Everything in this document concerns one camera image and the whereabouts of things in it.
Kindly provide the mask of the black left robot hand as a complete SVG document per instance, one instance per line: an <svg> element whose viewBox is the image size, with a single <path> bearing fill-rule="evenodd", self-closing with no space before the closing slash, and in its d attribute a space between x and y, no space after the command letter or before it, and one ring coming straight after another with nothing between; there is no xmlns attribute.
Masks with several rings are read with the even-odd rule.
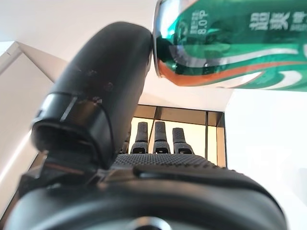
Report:
<svg viewBox="0 0 307 230"><path fill-rule="evenodd" d="M6 230L285 230L273 196L194 154L121 154L150 68L152 34L116 22L52 86L31 125L43 153Z"/></svg>

